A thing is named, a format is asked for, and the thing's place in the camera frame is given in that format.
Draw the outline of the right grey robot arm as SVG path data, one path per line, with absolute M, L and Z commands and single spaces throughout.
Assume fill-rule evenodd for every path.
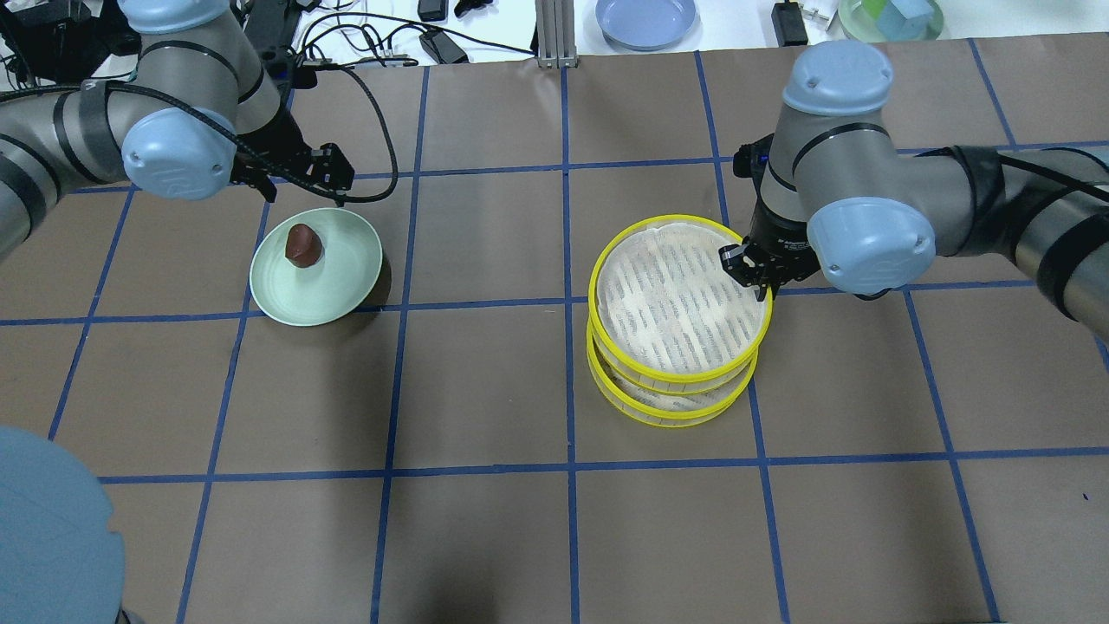
M 1065 317 L 1106 337 L 1106 156 L 1074 147 L 947 146 L 903 155 L 882 110 L 891 59 L 859 41 L 793 63 L 769 137 L 734 155 L 756 208 L 718 257 L 759 300 L 821 273 L 859 299 L 916 282 L 939 257 L 999 254 Z

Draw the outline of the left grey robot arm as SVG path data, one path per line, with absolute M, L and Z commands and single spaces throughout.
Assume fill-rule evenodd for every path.
M 305 173 L 311 147 L 228 1 L 123 1 L 133 78 L 3 98 L 3 256 L 64 195 L 131 182 L 162 198 L 225 190 L 240 153 Z

